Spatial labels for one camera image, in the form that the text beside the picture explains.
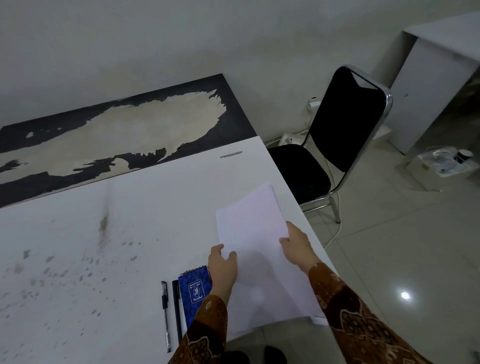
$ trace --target black pen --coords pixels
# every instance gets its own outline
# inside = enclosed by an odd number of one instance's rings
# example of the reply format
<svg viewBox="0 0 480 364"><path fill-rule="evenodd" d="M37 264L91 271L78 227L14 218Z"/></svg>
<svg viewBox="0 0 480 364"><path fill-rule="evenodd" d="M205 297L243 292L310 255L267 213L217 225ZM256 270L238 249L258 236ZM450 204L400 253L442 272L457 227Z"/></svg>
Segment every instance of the black pen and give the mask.
<svg viewBox="0 0 480 364"><path fill-rule="evenodd" d="M172 348L170 346L170 333L168 332L168 315L167 315L168 289L167 289L167 282L165 282L164 280L162 281L162 308L163 308L163 312L165 313L165 341L167 343L167 352L171 352Z"/></svg>
<svg viewBox="0 0 480 364"><path fill-rule="evenodd" d="M175 319L177 321L177 335L179 337L179 345L183 338L181 334L181 320L180 320L180 286L178 280L172 281L172 289L173 289L173 304L175 306Z"/></svg>

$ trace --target black chair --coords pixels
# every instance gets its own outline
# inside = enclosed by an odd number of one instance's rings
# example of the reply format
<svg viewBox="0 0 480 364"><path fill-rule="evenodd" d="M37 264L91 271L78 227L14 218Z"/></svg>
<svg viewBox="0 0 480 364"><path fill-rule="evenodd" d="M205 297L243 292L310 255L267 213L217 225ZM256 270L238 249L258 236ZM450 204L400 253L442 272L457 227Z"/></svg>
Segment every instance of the black chair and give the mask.
<svg viewBox="0 0 480 364"><path fill-rule="evenodd" d="M333 194L345 183L391 107L392 95L388 88L353 66L342 66L333 75L303 144L268 149L302 208L325 203L303 212L331 206L340 223ZM327 173L304 148L309 137L327 161L344 173L332 190Z"/></svg>

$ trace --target blue notebook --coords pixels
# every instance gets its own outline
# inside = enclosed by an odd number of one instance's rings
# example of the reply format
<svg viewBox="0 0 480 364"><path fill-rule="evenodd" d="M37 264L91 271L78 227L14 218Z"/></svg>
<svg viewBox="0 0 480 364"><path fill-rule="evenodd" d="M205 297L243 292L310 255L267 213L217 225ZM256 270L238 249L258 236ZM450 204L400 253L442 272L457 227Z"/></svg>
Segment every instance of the blue notebook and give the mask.
<svg viewBox="0 0 480 364"><path fill-rule="evenodd" d="M192 324L203 300L212 289L207 266L188 270L179 277L179 287L187 329Z"/></svg>

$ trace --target stack of paper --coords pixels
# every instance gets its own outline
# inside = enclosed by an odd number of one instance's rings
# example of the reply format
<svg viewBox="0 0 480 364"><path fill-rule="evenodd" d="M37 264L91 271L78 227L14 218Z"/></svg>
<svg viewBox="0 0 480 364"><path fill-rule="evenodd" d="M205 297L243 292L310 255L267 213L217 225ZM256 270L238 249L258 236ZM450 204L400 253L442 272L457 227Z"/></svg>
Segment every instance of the stack of paper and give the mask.
<svg viewBox="0 0 480 364"><path fill-rule="evenodd" d="M275 192L265 183L216 212L224 258L238 255L239 272L228 303L228 332L296 317L324 316L308 277L283 255L288 229Z"/></svg>

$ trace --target hand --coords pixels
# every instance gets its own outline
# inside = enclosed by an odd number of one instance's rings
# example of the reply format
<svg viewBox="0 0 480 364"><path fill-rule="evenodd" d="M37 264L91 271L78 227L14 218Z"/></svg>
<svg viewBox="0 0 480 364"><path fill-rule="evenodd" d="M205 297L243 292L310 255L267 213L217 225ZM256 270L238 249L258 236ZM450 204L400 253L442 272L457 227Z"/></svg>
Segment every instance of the hand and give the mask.
<svg viewBox="0 0 480 364"><path fill-rule="evenodd" d="M220 253L223 247L223 244L212 246L208 256L208 271L212 279L210 294L220 297L226 306L237 280L238 266L237 253L231 252L228 259L224 259Z"/></svg>
<svg viewBox="0 0 480 364"><path fill-rule="evenodd" d="M307 234L287 221L288 238L280 238L285 258L308 274L311 267L321 262L312 249Z"/></svg>

